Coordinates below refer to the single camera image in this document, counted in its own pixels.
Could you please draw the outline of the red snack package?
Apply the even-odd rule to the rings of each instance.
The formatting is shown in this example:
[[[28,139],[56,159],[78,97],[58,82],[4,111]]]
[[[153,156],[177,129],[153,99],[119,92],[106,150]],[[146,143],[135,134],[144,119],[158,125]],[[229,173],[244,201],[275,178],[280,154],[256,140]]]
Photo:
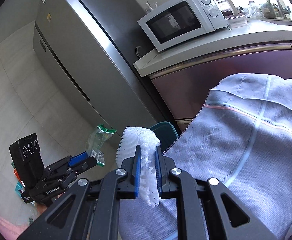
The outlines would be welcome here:
[[[18,172],[17,172],[17,170],[16,170],[16,168],[15,168],[14,163],[12,162],[11,165],[12,165],[12,167],[13,167],[13,172],[14,172],[14,174],[15,174],[15,177],[17,178],[17,184],[16,184],[16,186],[15,186],[15,192],[17,193],[17,195],[18,195],[22,200],[24,200],[23,197],[22,197],[22,193],[24,193],[24,191],[25,191],[25,186],[24,186],[23,182],[21,181],[21,179],[20,179],[20,177],[19,177],[19,175],[18,175]]]

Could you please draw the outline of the white foam fruit net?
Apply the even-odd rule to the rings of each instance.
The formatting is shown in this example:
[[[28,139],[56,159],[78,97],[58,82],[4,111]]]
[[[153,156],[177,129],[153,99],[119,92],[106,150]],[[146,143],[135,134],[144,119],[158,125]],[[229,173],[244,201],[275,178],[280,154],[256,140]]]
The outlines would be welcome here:
[[[158,206],[161,201],[157,189],[155,167],[155,152],[160,144],[160,140],[152,130],[143,127],[126,127],[116,152],[116,164],[121,167],[123,160],[133,157],[136,146],[140,146],[141,176],[138,196],[150,207]]]

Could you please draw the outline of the silver refrigerator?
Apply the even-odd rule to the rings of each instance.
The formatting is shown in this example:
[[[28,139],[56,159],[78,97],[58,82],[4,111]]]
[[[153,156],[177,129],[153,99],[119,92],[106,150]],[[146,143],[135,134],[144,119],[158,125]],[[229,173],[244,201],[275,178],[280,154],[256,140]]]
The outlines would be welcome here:
[[[93,126],[122,133],[164,120],[134,63],[153,49],[136,0],[40,0],[33,48],[69,102]]]

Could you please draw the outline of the white microwave oven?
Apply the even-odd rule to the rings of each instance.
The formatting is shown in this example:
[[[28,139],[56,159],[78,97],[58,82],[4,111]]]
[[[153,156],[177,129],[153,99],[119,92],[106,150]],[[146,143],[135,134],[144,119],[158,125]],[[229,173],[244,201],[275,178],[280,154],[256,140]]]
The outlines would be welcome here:
[[[214,0],[169,0],[138,24],[159,52],[227,27]]]

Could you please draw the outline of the green clear plastic wrapper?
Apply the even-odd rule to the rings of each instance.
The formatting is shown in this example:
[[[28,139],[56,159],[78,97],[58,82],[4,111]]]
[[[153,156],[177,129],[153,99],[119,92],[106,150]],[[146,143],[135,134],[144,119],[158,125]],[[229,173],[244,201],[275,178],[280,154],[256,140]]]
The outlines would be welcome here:
[[[106,128],[103,124],[100,124],[94,129],[86,141],[86,153],[89,157],[97,160],[98,166],[105,166],[104,154],[100,149],[104,142],[110,139],[116,132],[116,129]]]

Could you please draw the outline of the teal plastic trash bin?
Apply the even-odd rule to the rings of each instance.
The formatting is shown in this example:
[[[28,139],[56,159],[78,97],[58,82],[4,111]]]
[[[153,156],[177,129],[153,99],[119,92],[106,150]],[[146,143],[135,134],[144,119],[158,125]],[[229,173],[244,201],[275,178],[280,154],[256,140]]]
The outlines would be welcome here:
[[[164,153],[175,140],[179,138],[174,126],[167,121],[159,122],[149,128],[152,130],[161,143],[161,152]]]

